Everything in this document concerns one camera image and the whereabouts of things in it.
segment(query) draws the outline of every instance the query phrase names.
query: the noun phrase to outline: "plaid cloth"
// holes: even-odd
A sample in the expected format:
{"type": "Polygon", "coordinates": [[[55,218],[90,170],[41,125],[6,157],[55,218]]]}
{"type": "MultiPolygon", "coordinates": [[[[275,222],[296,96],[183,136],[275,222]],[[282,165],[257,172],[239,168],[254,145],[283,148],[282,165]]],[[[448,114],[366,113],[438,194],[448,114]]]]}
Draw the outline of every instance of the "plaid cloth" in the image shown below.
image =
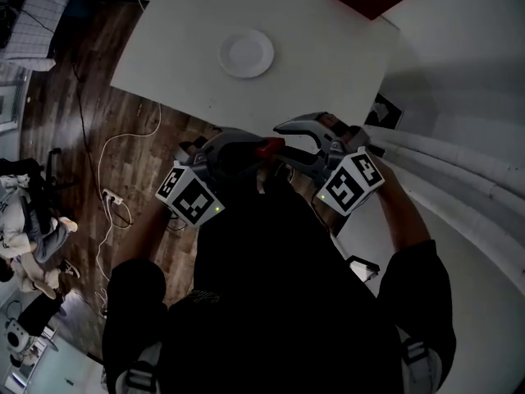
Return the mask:
{"type": "Polygon", "coordinates": [[[55,65],[55,61],[48,58],[49,44],[68,2],[25,0],[12,28],[9,43],[0,51],[0,59],[30,70],[49,71],[55,65]]]}

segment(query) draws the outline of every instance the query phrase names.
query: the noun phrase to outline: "wooden floor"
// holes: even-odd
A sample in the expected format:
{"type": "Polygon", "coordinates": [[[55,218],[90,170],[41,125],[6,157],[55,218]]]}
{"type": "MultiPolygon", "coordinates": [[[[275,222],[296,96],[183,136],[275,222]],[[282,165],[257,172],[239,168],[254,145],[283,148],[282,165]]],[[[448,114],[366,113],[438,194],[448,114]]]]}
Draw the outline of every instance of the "wooden floor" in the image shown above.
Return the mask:
{"type": "MultiPolygon", "coordinates": [[[[61,196],[65,208],[78,222],[79,230],[69,238],[58,256],[71,259],[79,266],[82,276],[78,281],[69,276],[63,278],[64,287],[71,290],[64,304],[67,316],[60,318],[60,322],[57,318],[53,320],[59,326],[59,333],[71,344],[102,358],[105,320],[98,314],[103,302],[95,291],[106,287],[107,282],[97,268],[95,256],[109,222],[97,198],[84,150],[71,60],[76,60],[76,70],[83,82],[81,102],[95,173],[108,138],[124,132],[148,133],[154,130],[159,117],[156,103],[110,87],[112,73],[141,15],[139,5],[99,1],[94,2],[94,10],[94,18],[80,28],[81,32],[65,34],[65,43],[57,50],[57,65],[50,72],[35,72],[32,76],[30,102],[25,107],[21,134],[21,158],[35,158],[45,164],[50,149],[62,148],[62,156],[54,163],[54,175],[59,181],[78,181],[61,196]]],[[[162,174],[172,164],[176,143],[194,140],[210,129],[211,125],[204,121],[162,107],[162,124],[154,136],[124,137],[108,145],[100,167],[102,186],[121,195],[133,217],[137,218],[160,184],[162,174]]],[[[310,181],[296,175],[294,186],[305,197],[310,197],[313,192],[310,181]]],[[[126,216],[125,210],[118,212],[126,216]]],[[[117,217],[115,220],[124,225],[117,217]]],[[[176,221],[171,225],[180,227],[176,221]]],[[[106,274],[110,274],[112,254],[127,232],[114,228],[102,246],[100,259],[106,274]]],[[[167,280],[165,301],[168,305],[177,302],[190,288],[196,236],[197,232],[190,228],[168,230],[157,253],[156,263],[167,280]]]]}

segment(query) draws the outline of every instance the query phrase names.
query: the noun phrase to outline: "white plate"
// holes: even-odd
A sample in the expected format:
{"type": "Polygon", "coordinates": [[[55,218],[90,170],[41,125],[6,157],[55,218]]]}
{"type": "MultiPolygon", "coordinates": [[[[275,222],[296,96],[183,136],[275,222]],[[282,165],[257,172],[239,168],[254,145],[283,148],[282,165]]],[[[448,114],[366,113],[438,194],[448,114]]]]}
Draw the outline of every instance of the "white plate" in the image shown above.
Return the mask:
{"type": "Polygon", "coordinates": [[[219,48],[219,62],[232,76],[249,78],[264,73],[273,62],[273,45],[258,30],[235,32],[219,48]]]}

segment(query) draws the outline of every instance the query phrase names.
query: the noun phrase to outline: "black shirt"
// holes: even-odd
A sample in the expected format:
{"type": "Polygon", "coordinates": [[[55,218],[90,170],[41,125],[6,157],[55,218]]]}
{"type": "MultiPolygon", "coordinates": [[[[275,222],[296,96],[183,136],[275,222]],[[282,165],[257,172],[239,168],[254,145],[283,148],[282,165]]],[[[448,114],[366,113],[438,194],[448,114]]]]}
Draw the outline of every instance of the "black shirt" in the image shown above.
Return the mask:
{"type": "Polygon", "coordinates": [[[113,270],[103,336],[110,392],[159,340],[163,392],[402,392],[395,325],[438,353],[442,380],[454,358],[450,283],[434,241],[395,254],[376,298],[295,193],[260,195],[205,223],[194,291],[169,310],[165,291],[154,263],[113,270]]]}

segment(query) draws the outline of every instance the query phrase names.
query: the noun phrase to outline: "white table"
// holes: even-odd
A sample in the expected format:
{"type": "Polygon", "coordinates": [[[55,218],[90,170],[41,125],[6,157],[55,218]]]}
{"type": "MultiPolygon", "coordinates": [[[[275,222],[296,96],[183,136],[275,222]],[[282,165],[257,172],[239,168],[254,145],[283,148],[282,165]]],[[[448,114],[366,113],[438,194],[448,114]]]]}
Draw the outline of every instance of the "white table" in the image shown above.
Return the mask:
{"type": "MultiPolygon", "coordinates": [[[[112,85],[218,126],[273,135],[275,125],[328,111],[363,124],[399,31],[336,0],[152,0],[112,85]],[[239,29],[265,33],[276,50],[255,79],[222,70],[217,51],[239,29]]],[[[309,137],[288,144],[312,149],[309,137]]]]}

